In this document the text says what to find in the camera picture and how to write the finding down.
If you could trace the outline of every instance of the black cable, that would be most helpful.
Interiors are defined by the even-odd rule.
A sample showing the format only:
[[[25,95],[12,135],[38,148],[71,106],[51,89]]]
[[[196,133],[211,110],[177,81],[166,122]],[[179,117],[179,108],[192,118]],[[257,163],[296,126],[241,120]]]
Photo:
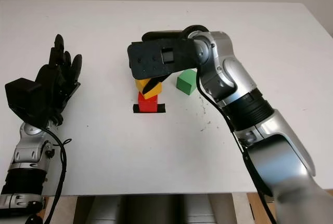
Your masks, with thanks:
[[[66,145],[66,144],[68,144],[68,143],[70,143],[72,141],[72,139],[71,138],[68,138],[68,139],[66,139],[63,143],[62,143],[62,145]],[[62,156],[62,152],[60,152],[60,160],[61,160],[61,162],[63,162],[63,156]]]
[[[51,222],[52,219],[52,215],[54,213],[54,210],[56,208],[56,205],[59,201],[59,198],[61,196],[61,191],[62,191],[62,185],[63,185],[63,181],[65,180],[65,175],[66,175],[66,167],[67,167],[67,156],[66,156],[66,150],[64,148],[64,144],[65,142],[61,142],[60,139],[48,128],[40,128],[42,131],[48,133],[50,136],[52,136],[54,138],[54,140],[57,142],[57,146],[60,147],[60,160],[61,160],[61,174],[60,174],[60,178],[59,178],[59,183],[58,183],[58,187],[54,196],[54,200],[50,209],[50,212],[44,222],[44,224],[49,224]]]
[[[229,127],[229,130],[231,132],[231,134],[233,135],[234,139],[235,139],[235,142],[237,143],[237,146],[240,150],[241,153],[243,153],[243,149],[241,148],[236,136],[235,136],[235,133],[234,133],[234,127],[231,125],[228,117],[224,114],[224,112],[221,110],[221,108],[212,100],[210,99],[204,92],[203,90],[201,89],[201,86],[200,86],[200,67],[197,68],[197,76],[196,76],[196,84],[197,84],[197,88],[198,88],[198,91],[199,93],[205,98],[205,100],[207,100],[208,102],[210,102],[219,112],[220,114],[222,115],[222,117],[224,118],[225,122],[227,123],[228,127]]]
[[[66,139],[63,143],[62,143],[62,145],[66,145],[66,144],[68,144],[68,143],[70,143],[72,141],[72,138],[68,138],[68,139]]]
[[[261,201],[262,205],[264,206],[264,209],[265,209],[265,211],[266,211],[266,213],[267,213],[267,215],[268,215],[271,223],[272,224],[276,224],[276,220],[275,220],[275,218],[274,218],[274,216],[273,216],[273,214],[272,214],[272,212],[271,212],[270,208],[268,207],[267,202],[265,200],[264,193],[261,192],[260,190],[258,190],[257,187],[256,187],[256,189],[257,189],[260,201]]]
[[[241,153],[244,153],[244,151],[243,151],[243,149],[241,148],[241,146],[240,146],[240,144],[239,144],[239,142],[238,142],[238,140],[237,140],[237,137],[235,136],[235,133],[234,133],[234,128],[233,128],[233,126],[231,125],[231,123],[230,123],[230,121],[229,121],[229,119],[228,119],[228,117],[224,114],[224,112],[221,110],[221,108],[212,100],[212,99],[210,99],[204,92],[203,92],[203,90],[201,89],[201,86],[200,86],[200,68],[198,67],[197,68],[197,76],[196,76],[196,84],[197,84],[197,88],[198,88],[198,91],[199,91],[199,93],[208,101],[208,102],[210,102],[220,113],[221,113],[221,115],[223,116],[223,118],[224,118],[224,120],[225,120],[225,122],[227,123],[227,125],[228,125],[228,127],[229,127],[229,130],[230,130],[230,132],[231,132],[231,134],[233,135],[233,137],[234,137],[234,139],[235,139],[235,141],[236,141],[236,143],[237,143],[237,146],[238,146],[238,148],[239,148],[239,150],[241,151]],[[265,200],[265,197],[264,197],[264,194],[261,192],[261,190],[259,190],[259,188],[256,186],[256,185],[254,185],[255,186],[255,188],[256,188],[256,190],[257,190],[257,192],[258,192],[258,195],[259,195],[259,198],[260,198],[260,201],[261,201],[261,203],[262,203],[262,205],[263,205],[263,207],[264,207],[264,209],[265,209],[265,211],[266,211],[266,213],[267,213],[267,215],[268,215],[268,217],[269,217],[269,219],[270,219],[270,221],[271,221],[271,223],[272,224],[276,224],[276,220],[274,219],[274,216],[273,216],[273,214],[272,214],[272,212],[271,212],[271,210],[269,209],[269,207],[268,207],[268,205],[267,205],[267,203],[266,203],[266,200]]]

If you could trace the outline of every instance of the wooden block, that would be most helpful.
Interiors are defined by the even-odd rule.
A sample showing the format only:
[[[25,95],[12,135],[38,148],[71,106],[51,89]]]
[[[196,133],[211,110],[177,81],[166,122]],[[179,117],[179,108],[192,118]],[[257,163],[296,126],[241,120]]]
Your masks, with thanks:
[[[140,112],[157,112],[157,95],[145,99],[142,93],[138,93],[137,102]]]
[[[138,91],[142,93],[145,86],[148,84],[150,78],[146,78],[144,80],[135,80],[135,85]],[[149,92],[143,94],[145,99],[151,98],[155,95],[158,95],[162,92],[162,83],[159,82],[153,89],[151,89]]]
[[[183,71],[177,78],[176,87],[190,95],[197,88],[196,76],[197,73],[191,69]]]

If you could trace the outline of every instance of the robotic hand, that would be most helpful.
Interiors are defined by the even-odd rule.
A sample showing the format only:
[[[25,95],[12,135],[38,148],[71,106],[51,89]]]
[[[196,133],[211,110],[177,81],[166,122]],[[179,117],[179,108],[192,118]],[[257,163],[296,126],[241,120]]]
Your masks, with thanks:
[[[136,79],[160,81],[197,68],[197,88],[226,120],[272,223],[265,194],[275,200],[278,223],[333,222],[333,197],[314,181],[310,155],[279,111],[263,99],[234,56],[227,34],[193,25],[149,32],[142,40],[127,49]],[[202,92],[199,79],[214,101]]]
[[[63,39],[58,34],[49,63],[41,67],[35,81],[19,78],[5,85],[9,107],[24,122],[0,195],[1,223],[43,223],[36,213],[43,207],[41,194],[50,159],[55,154],[53,146],[60,146],[62,171],[45,223],[50,222],[60,197],[66,173],[66,152],[65,142],[62,143],[54,131],[62,124],[61,113],[80,86],[82,65],[81,55],[76,55],[71,62],[69,52],[63,51]]]

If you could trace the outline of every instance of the floor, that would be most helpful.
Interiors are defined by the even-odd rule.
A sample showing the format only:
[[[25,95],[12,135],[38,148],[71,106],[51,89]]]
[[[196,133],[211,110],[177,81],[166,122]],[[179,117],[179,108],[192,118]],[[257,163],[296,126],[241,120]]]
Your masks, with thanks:
[[[225,205],[231,199],[233,206]],[[92,206],[93,196],[65,196],[61,197],[54,212],[51,224],[84,224]],[[225,219],[236,216],[236,224],[270,224],[269,218],[260,202],[257,193],[210,194],[209,200],[214,212],[216,223],[226,223]],[[47,216],[53,197],[48,199],[46,209],[40,215]],[[268,200],[268,206],[275,215],[274,202]]]

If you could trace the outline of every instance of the white table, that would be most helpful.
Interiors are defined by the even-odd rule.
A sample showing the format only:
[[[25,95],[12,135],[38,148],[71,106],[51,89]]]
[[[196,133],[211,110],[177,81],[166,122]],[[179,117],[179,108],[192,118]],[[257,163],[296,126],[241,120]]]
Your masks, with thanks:
[[[82,86],[59,128],[68,168],[64,195],[254,191],[226,124],[197,91],[163,82],[165,114],[133,114],[137,90],[126,49],[152,30],[203,24],[226,32],[236,57],[310,152],[321,187],[333,188],[333,39],[301,4],[1,1],[0,85],[35,79],[55,35],[81,53]],[[0,89],[0,183],[21,121]],[[53,159],[44,194],[60,172]]]

